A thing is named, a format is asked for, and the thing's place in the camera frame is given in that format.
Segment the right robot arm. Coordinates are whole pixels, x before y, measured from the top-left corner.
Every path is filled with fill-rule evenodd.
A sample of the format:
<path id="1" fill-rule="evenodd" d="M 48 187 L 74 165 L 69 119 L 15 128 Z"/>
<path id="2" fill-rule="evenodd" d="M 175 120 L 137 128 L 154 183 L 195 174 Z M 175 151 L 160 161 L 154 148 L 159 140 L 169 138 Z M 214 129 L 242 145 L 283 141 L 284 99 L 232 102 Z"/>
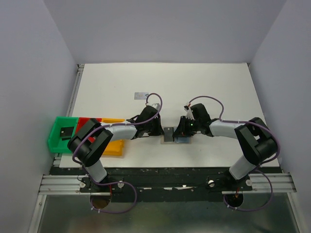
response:
<path id="1" fill-rule="evenodd" d="M 186 116 L 181 116 L 173 137 L 192 137 L 197 132 L 209 137 L 222 136 L 237 139 L 242 156 L 221 178 L 222 186 L 235 190 L 251 171 L 264 160 L 279 153 L 279 145 L 261 118 L 255 117 L 243 123 L 211 119 L 201 103 L 185 106 Z"/>

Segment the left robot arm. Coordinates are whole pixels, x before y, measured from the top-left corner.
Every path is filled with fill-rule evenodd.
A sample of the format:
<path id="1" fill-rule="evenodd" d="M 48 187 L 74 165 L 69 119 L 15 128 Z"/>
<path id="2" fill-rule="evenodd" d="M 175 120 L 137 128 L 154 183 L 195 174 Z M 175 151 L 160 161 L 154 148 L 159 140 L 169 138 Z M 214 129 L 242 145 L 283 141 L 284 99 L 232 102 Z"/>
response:
<path id="1" fill-rule="evenodd" d="M 161 136 L 164 130 L 158 110 L 146 106 L 142 112 L 123 122 L 103 125 L 95 118 L 89 119 L 69 140 L 67 147 L 91 177 L 91 186 L 98 192 L 107 188 L 107 171 L 100 158 L 110 142 L 133 140 L 148 136 Z"/>

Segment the light blue VIP card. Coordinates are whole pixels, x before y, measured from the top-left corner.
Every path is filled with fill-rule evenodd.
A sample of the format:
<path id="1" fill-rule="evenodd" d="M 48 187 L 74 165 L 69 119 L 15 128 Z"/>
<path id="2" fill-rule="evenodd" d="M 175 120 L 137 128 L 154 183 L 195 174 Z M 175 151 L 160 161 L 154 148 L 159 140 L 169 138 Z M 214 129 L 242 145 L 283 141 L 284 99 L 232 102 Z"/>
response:
<path id="1" fill-rule="evenodd" d="M 134 100 L 146 100 L 148 96 L 149 96 L 148 92 L 135 92 Z"/>

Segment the beige card holder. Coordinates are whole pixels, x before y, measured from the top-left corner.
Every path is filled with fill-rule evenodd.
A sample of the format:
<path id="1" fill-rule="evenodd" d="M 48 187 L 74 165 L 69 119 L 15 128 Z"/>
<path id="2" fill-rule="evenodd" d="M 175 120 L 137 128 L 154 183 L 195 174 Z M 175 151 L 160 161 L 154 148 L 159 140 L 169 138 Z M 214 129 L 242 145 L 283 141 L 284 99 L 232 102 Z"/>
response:
<path id="1" fill-rule="evenodd" d="M 164 127 L 164 134 L 160 137 L 161 144 L 190 144 L 190 137 L 173 137 L 173 133 L 176 130 L 176 127 L 169 126 Z"/>

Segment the black VIP card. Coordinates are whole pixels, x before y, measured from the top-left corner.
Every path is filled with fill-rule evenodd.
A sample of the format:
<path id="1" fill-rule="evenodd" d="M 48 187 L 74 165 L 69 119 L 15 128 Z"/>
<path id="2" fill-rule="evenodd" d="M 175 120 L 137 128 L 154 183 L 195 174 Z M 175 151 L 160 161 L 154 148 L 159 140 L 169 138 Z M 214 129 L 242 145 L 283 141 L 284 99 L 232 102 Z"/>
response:
<path id="1" fill-rule="evenodd" d="M 163 131 L 164 131 L 164 142 L 165 143 L 174 142 L 174 137 L 173 137 L 174 127 L 164 127 Z"/>

